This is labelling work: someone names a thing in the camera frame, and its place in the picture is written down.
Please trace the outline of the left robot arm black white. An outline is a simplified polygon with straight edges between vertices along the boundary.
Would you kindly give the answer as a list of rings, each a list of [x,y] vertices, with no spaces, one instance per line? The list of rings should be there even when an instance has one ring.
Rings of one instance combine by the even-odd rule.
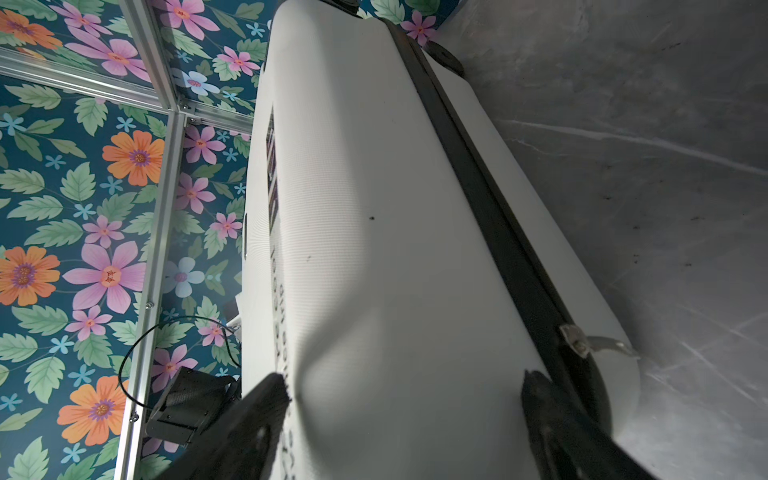
[[[241,381],[233,376],[216,377],[183,367],[152,408],[144,434],[188,446],[236,403],[241,393]]]

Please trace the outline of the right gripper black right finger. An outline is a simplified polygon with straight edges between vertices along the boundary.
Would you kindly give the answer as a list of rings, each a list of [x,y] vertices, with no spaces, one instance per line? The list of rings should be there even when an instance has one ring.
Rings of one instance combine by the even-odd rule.
[[[541,372],[525,373],[521,401],[541,479],[654,478]]]

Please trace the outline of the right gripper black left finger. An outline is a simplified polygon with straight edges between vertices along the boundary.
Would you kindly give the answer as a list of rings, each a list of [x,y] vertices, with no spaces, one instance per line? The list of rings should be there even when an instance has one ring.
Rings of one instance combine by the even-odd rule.
[[[290,405],[284,377],[270,373],[194,440],[160,479],[268,479]]]

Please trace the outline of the white black suitcase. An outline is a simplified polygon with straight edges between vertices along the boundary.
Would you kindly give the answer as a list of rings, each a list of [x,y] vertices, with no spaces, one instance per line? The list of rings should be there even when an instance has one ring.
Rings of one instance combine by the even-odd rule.
[[[290,396],[275,479],[535,479],[538,371],[610,437],[629,339],[462,64],[350,1],[282,1],[248,165],[243,384]]]

